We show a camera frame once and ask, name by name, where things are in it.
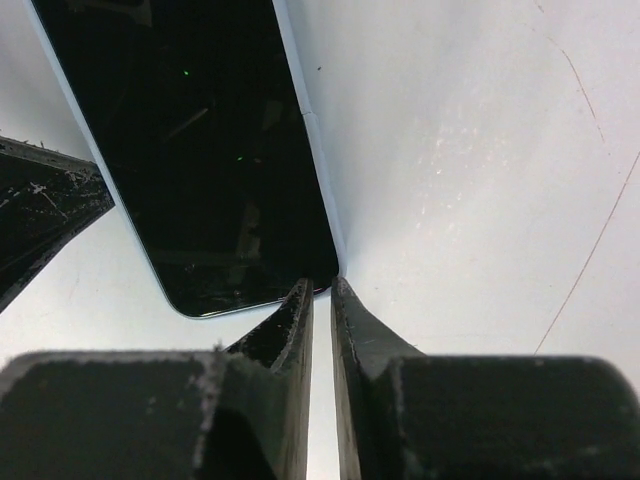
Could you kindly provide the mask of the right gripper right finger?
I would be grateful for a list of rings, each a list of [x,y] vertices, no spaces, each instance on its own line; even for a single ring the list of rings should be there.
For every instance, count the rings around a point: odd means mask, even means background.
[[[594,357],[434,356],[331,289],[344,479],[635,479],[639,400]]]

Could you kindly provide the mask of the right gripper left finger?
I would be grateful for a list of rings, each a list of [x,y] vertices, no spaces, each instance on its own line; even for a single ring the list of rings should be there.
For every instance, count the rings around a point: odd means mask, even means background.
[[[229,347],[42,351],[1,373],[5,479],[302,479],[313,285]]]

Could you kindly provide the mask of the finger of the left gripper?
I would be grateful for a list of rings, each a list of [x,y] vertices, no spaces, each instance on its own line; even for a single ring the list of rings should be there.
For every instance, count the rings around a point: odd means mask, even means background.
[[[95,163],[1,139],[1,308],[114,207]]]

